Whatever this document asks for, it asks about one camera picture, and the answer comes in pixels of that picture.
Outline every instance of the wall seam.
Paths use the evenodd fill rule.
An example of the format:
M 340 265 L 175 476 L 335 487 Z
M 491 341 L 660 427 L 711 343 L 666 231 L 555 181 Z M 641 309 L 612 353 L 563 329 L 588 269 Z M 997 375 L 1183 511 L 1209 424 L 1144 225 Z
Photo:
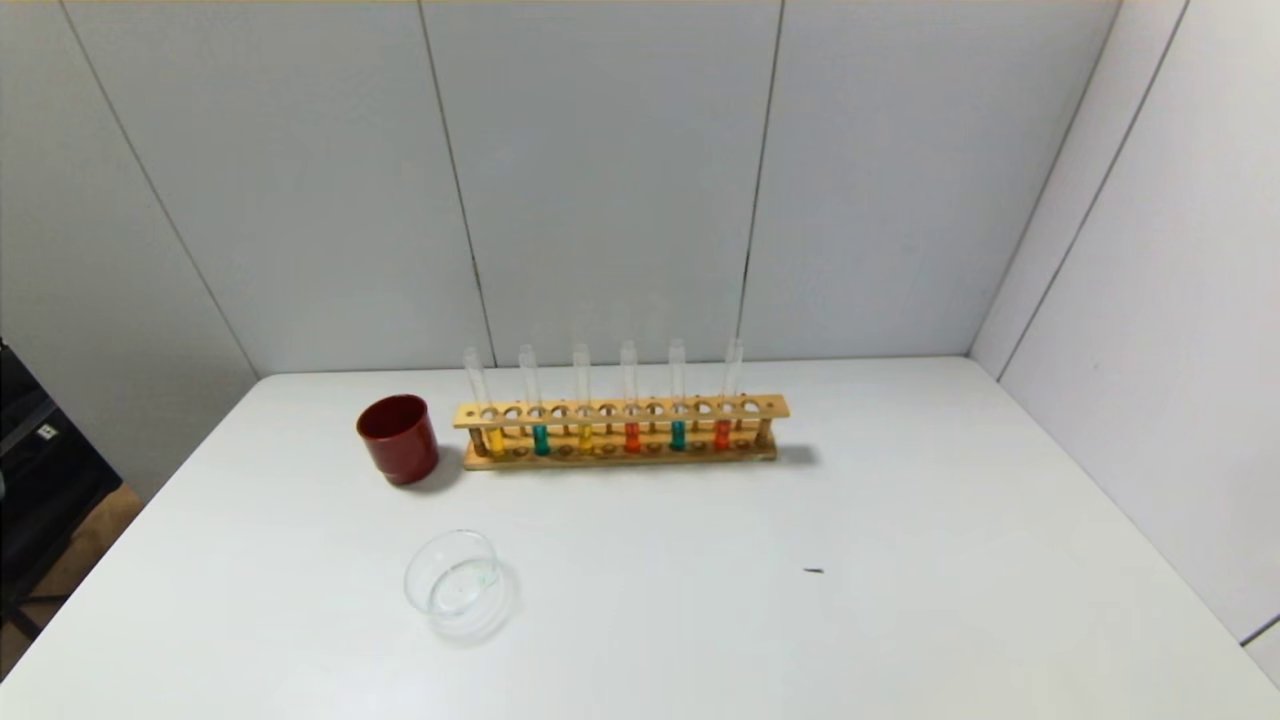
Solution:
M 493 342 L 493 328 L 489 324 L 489 307 L 484 301 L 484 284 L 480 282 L 480 263 L 476 261 L 476 246 L 471 242 L 471 222 L 467 219 L 467 204 L 462 199 L 462 178 L 458 177 L 458 161 L 453 155 L 453 138 L 449 135 L 449 120 L 444 115 L 444 92 L 440 90 L 440 78 L 435 72 L 435 54 L 431 51 L 431 35 L 426 29 L 426 10 L 422 9 L 422 0 L 416 3 L 417 19 L 422 24 L 422 42 L 426 45 L 426 64 L 431 70 L 431 85 L 435 87 L 435 106 L 440 110 L 440 128 L 444 131 L 444 146 L 449 150 L 449 169 L 453 170 L 453 187 L 458 193 L 458 210 L 462 213 L 462 232 L 467 236 L 467 251 L 471 254 L 471 273 L 476 278 L 476 293 L 480 296 L 480 314 L 484 316 L 484 332 L 489 338 L 489 354 L 493 357 L 493 366 L 498 366 L 498 346 Z
M 1267 630 L 1275 628 L 1277 624 L 1280 624 L 1280 612 L 1277 612 L 1274 618 L 1263 623 L 1261 628 L 1245 635 L 1245 638 L 1240 641 L 1240 647 L 1248 647 L 1251 642 L 1261 638 L 1262 635 L 1266 634 Z
M 169 214 L 169 208 L 164 204 L 164 199 L 160 197 L 160 191 L 156 190 L 156 184 L 151 179 L 151 173 L 147 172 L 146 164 L 142 163 L 142 156 L 138 154 L 138 149 L 134 147 L 133 138 L 131 138 L 129 132 L 124 129 L 124 122 L 120 119 L 120 114 L 115 110 L 115 104 L 111 102 L 111 97 L 106 94 L 106 86 L 102 85 L 102 78 L 97 74 L 97 68 L 93 67 L 93 60 L 88 55 L 88 49 L 84 47 L 84 41 L 81 38 L 79 31 L 76 29 L 72 14 L 67 10 L 65 0 L 58 0 L 58 6 L 61 8 L 63 17 L 67 19 L 67 27 L 70 28 L 72 37 L 76 38 L 76 45 L 81 50 L 81 56 L 84 58 L 84 64 L 88 65 L 88 72 L 93 76 L 93 83 L 97 85 L 99 92 L 102 94 L 102 100 L 106 101 L 106 109 L 111 113 L 111 119 L 115 120 L 115 127 L 119 128 L 120 136 L 124 137 L 124 145 L 129 149 L 129 154 L 133 155 L 133 161 L 137 163 L 138 170 L 142 172 L 142 179 L 146 181 L 147 190 L 151 191 L 151 196 L 155 197 L 156 206 L 160 208 L 160 213 L 164 214 L 165 222 L 169 223 L 169 229 L 173 231 L 174 237 L 178 240 L 178 246 L 182 247 L 183 254 L 187 256 L 187 261 L 191 263 L 191 268 L 196 272 L 196 277 L 200 278 L 200 284 L 204 286 L 205 292 L 209 295 L 209 300 L 214 304 L 214 309 L 218 310 L 218 316 L 223 319 L 227 332 L 230 333 L 232 340 L 236 342 L 236 347 L 241 351 L 241 356 L 244 357 L 244 363 L 248 365 L 250 372 L 253 373 L 256 379 L 262 379 L 262 374 L 253 365 L 253 360 L 244 350 L 244 345 L 241 342 L 239 336 L 236 334 L 236 328 L 233 328 L 230 320 L 227 319 L 227 313 L 223 310 L 221 304 L 218 302 L 218 296 L 214 293 L 214 288 L 209 286 L 205 273 L 201 272 L 200 265 L 196 263 L 196 258 L 191 254 L 191 249 L 187 247 L 187 241 L 183 240 L 182 232 L 178 229 L 178 223 L 174 222 L 173 215 Z
M 1032 315 L 1023 327 L 1023 332 L 1018 336 L 1018 342 L 1014 343 L 1012 351 L 1010 351 L 1009 357 L 1005 359 L 1004 368 L 1001 368 L 1000 373 L 996 375 L 997 383 L 1005 379 L 1005 373 L 1009 372 L 1009 366 L 1012 365 L 1014 357 L 1018 356 L 1018 351 L 1021 348 L 1023 341 L 1027 340 L 1027 333 L 1030 332 L 1032 325 L 1036 324 L 1036 318 L 1044 306 L 1044 300 L 1048 299 L 1048 293 L 1052 292 L 1053 284 L 1057 282 L 1057 277 L 1062 273 L 1062 268 L 1066 266 L 1068 259 L 1070 259 L 1071 252 L 1075 250 L 1075 243 L 1080 240 L 1080 234 L 1084 232 L 1084 225 L 1089 223 L 1089 217 L 1093 215 L 1093 209 L 1097 206 L 1098 199 L 1102 197 L 1102 191 L 1106 190 L 1107 182 L 1111 179 L 1111 173 L 1115 170 L 1116 164 L 1120 161 L 1120 155 L 1124 154 L 1124 149 L 1129 143 L 1129 136 L 1133 133 L 1133 128 L 1138 124 L 1142 111 L 1147 108 L 1147 99 L 1151 96 L 1152 88 L 1156 87 L 1160 72 L 1165 68 L 1165 59 L 1169 56 L 1169 51 L 1174 46 L 1178 31 L 1183 27 L 1183 18 L 1187 17 L 1187 9 L 1190 8 L 1190 4 L 1192 0 L 1184 0 L 1183 9 L 1179 10 L 1178 19 L 1174 20 L 1174 29 L 1169 33 L 1169 40 L 1165 41 L 1165 47 L 1160 53 L 1160 60 L 1156 61 L 1156 70 L 1151 73 L 1151 79 L 1147 82 L 1147 87 L 1142 92 L 1142 100 L 1138 101 L 1138 108 L 1133 111 L 1133 117 L 1129 118 L 1129 127 L 1125 128 L 1124 136 L 1120 138 L 1120 145 L 1116 147 L 1115 155 L 1111 156 L 1111 163 L 1107 164 L 1107 172 L 1102 174 L 1102 182 L 1098 183 L 1098 188 L 1093 192 L 1093 199 L 1089 200 L 1089 206 L 1084 210 L 1084 215 L 1080 218 L 1080 224 L 1076 225 L 1075 233 L 1071 236 L 1071 242 L 1066 246 L 1066 252 L 1064 252 L 1062 259 L 1059 260 L 1057 268 L 1053 269 L 1053 274 L 1050 277 L 1048 283 L 1044 286 L 1044 291 L 1036 302 L 1036 309 L 1032 310 Z
M 1080 108 L 1084 106 L 1084 99 L 1089 95 L 1089 88 L 1093 87 L 1093 77 L 1098 72 L 1098 65 L 1102 63 L 1102 55 L 1107 50 L 1107 44 L 1111 42 L 1111 32 L 1116 27 L 1116 19 L 1120 17 L 1120 5 L 1124 0 L 1116 0 L 1115 12 L 1111 13 L 1111 22 L 1107 23 L 1106 36 L 1102 38 L 1102 45 L 1098 46 L 1098 55 L 1093 58 L 1093 67 L 1089 68 L 1089 79 L 1084 82 L 1084 90 L 1080 92 L 1080 97 L 1075 101 L 1075 110 L 1071 113 L 1070 122 L 1066 123 L 1066 131 L 1062 132 L 1062 138 L 1057 143 L 1057 150 L 1053 152 L 1053 161 L 1050 163 L 1048 173 L 1044 174 L 1044 182 L 1041 183 L 1039 192 L 1036 193 L 1036 202 L 1032 204 L 1032 211 L 1027 215 L 1027 222 L 1023 223 L 1023 232 L 1018 234 L 1018 245 L 1014 246 L 1014 251 L 1009 255 L 1009 261 L 1005 263 L 1005 272 L 1000 274 L 1000 282 L 996 283 L 996 292 L 991 296 L 991 304 L 987 305 L 987 313 L 983 314 L 982 323 L 978 324 L 978 332 L 973 334 L 973 340 L 969 341 L 969 350 L 965 351 L 965 357 L 973 357 L 973 347 L 978 343 L 978 336 L 982 333 L 983 325 L 991 319 L 991 311 L 996 307 L 996 301 L 1000 299 L 1000 290 L 1005 287 L 1005 281 L 1009 279 L 1009 272 L 1014 268 L 1014 261 L 1018 259 L 1018 254 L 1023 249 L 1023 243 L 1027 242 L 1027 233 L 1032 229 L 1032 220 L 1036 219 L 1036 213 L 1039 210 L 1041 202 L 1044 201 L 1044 191 L 1048 190 L 1048 182 L 1053 177 L 1053 170 L 1057 169 L 1059 161 L 1062 159 L 1062 150 L 1066 147 L 1066 140 L 1071 137 L 1071 131 L 1075 128 L 1075 120 L 1080 117 Z
M 769 95 L 764 101 L 764 127 L 760 131 L 760 160 L 755 165 L 755 192 L 751 195 L 751 222 L 746 229 L 746 258 L 742 259 L 742 292 L 737 299 L 737 323 L 733 337 L 742 336 L 742 314 L 746 310 L 746 277 L 751 270 L 751 245 L 755 242 L 755 218 L 760 206 L 760 182 L 764 177 L 764 147 L 769 141 L 769 118 L 773 115 L 773 88 L 778 82 L 778 55 L 782 49 L 782 19 L 787 0 L 778 0 L 778 27 L 773 37 L 773 65 L 769 69 Z

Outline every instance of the wooden test tube rack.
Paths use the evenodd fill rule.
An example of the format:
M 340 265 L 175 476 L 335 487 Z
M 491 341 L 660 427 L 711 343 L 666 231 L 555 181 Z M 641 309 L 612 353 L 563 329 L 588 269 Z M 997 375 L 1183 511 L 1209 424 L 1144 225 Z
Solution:
M 728 404 L 731 409 L 722 409 L 719 397 L 694 396 L 676 407 L 669 397 L 650 397 L 628 414 L 622 400 L 598 400 L 590 404 L 590 415 L 582 415 L 579 402 L 561 400 L 543 404 L 540 416 L 530 415 L 524 402 L 495 402 L 488 414 L 479 405 L 465 404 L 453 415 L 453 427 L 471 433 L 463 460 L 467 470 L 776 460 L 772 424 L 791 416 L 787 401 L 781 395 L 740 395 Z M 717 420 L 732 423 L 726 450 L 714 447 Z M 685 423 L 685 450 L 671 448 L 673 421 Z M 628 423 L 640 425 L 639 452 L 625 448 Z M 549 455 L 534 452 L 534 425 L 547 427 Z M 591 425 L 590 452 L 580 450 L 581 425 Z M 486 442 L 486 434 L 497 428 L 506 446 L 500 456 Z

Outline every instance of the red cup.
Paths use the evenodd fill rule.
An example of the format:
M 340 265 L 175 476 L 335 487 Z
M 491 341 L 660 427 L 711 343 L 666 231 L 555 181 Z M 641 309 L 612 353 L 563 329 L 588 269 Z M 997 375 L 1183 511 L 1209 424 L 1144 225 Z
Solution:
M 416 395 L 393 395 L 370 405 L 356 420 L 356 432 L 393 486 L 421 480 L 440 461 L 426 401 Z

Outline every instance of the orange liquid test tube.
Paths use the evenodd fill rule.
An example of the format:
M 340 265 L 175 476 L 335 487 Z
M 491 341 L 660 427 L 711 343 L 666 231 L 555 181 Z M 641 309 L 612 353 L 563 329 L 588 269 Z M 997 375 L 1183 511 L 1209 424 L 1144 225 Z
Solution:
M 737 382 L 742 377 L 742 341 L 733 338 L 728 343 L 728 350 L 724 352 L 724 386 L 721 389 L 721 410 L 732 410 L 733 406 L 730 402 L 737 397 Z M 712 441 L 712 447 L 716 450 L 728 450 L 730 447 L 730 429 L 733 427 L 733 420 L 716 420 L 716 437 Z
M 640 411 L 636 404 L 636 343 L 626 341 L 622 343 L 622 397 L 625 400 L 622 413 L 635 415 Z M 622 446 L 627 452 L 640 452 L 640 423 L 627 423 L 625 425 L 626 443 Z

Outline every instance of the test tube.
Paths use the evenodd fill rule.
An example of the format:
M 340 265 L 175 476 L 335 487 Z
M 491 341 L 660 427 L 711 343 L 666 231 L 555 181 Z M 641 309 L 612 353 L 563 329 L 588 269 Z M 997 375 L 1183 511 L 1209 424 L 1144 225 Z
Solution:
M 577 414 L 582 418 L 591 416 L 591 351 L 585 342 L 573 346 L 573 370 L 577 374 Z M 590 455 L 591 424 L 584 423 L 577 427 L 577 451 Z
M 673 340 L 667 347 L 667 363 L 671 364 L 671 405 L 677 413 L 685 411 L 685 341 Z M 671 448 L 685 450 L 685 421 L 671 421 Z
M 640 452 L 640 423 L 634 421 L 635 415 L 640 413 L 640 406 L 636 404 L 636 343 L 630 340 L 622 343 L 622 398 L 625 405 L 622 411 L 628 416 L 623 450 Z
M 742 377 L 742 341 L 733 338 L 724 352 L 724 386 L 721 389 L 721 410 L 730 410 L 728 405 L 737 395 L 737 383 Z M 716 420 L 716 450 L 728 450 L 728 432 L 733 427 L 733 420 Z
M 520 346 L 520 369 L 525 373 L 525 404 L 529 415 L 543 416 L 543 393 L 538 389 L 538 359 L 532 345 Z M 550 455 L 552 443 L 547 438 L 547 425 L 534 425 L 534 455 Z
M 462 366 L 467 369 L 467 379 L 471 380 L 471 393 L 476 398 L 476 406 L 480 407 L 480 416 L 486 420 L 497 418 L 498 411 L 494 409 L 493 402 L 489 401 L 489 384 L 484 380 L 484 365 L 480 364 L 480 354 L 476 352 L 475 347 L 468 347 L 462 354 Z M 503 439 L 502 428 L 486 429 L 485 437 L 489 438 L 489 452 L 494 457 L 502 457 L 507 454 L 507 443 Z

